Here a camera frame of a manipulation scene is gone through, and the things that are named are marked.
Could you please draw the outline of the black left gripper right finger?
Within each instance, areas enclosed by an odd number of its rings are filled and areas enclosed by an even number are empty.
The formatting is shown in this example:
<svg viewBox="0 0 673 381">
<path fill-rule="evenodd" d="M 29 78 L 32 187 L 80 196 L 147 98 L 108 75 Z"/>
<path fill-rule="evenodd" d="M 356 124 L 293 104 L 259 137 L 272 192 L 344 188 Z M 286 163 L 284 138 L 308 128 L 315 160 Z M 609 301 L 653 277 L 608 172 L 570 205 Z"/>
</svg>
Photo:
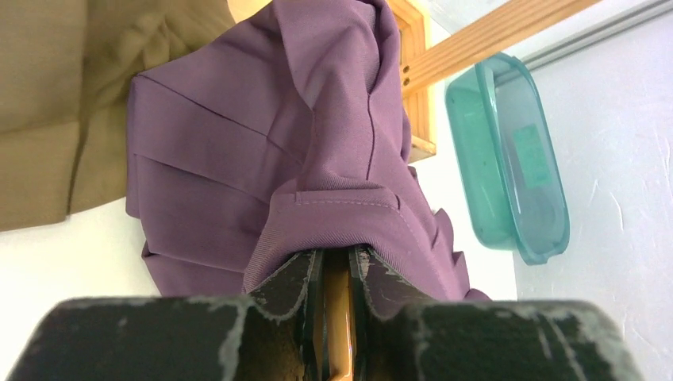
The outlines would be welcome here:
<svg viewBox="0 0 673 381">
<path fill-rule="evenodd" d="M 439 302 L 367 246 L 348 250 L 359 380 L 639 380 L 615 324 L 581 301 Z"/>
</svg>

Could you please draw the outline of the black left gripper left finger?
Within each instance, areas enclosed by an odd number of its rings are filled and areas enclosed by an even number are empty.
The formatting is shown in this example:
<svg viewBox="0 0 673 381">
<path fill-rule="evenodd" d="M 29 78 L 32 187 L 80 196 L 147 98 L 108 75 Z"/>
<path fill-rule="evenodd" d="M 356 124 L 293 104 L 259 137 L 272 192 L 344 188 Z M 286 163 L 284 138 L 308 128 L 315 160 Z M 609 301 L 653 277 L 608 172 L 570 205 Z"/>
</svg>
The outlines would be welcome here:
<svg viewBox="0 0 673 381">
<path fill-rule="evenodd" d="M 12 380 L 316 380 L 318 251 L 249 294 L 78 298 L 33 331 Z"/>
</svg>

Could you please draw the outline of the purple garment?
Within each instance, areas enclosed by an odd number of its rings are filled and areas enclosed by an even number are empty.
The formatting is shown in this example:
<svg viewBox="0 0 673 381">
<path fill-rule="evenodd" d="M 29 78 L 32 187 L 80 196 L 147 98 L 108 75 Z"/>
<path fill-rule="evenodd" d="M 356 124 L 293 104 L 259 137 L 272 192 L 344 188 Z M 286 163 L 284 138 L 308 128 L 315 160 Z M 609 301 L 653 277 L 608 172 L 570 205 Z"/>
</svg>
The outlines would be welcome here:
<svg viewBox="0 0 673 381">
<path fill-rule="evenodd" d="M 384 1 L 273 1 L 131 82 L 126 209 L 164 296 L 257 288 L 295 252 L 370 245 L 444 301 L 483 298 L 408 165 Z"/>
</svg>

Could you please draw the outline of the tan brown pleated skirt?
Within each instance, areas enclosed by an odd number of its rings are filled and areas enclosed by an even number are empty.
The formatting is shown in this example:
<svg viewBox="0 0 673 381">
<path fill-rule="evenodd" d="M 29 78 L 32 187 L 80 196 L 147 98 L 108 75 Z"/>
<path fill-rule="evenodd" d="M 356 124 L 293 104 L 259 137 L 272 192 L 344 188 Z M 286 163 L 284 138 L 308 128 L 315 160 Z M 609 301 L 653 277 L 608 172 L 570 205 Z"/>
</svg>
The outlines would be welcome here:
<svg viewBox="0 0 673 381">
<path fill-rule="evenodd" d="M 2 2 L 2 231 L 124 197 L 133 76 L 233 23 L 225 1 Z"/>
</svg>

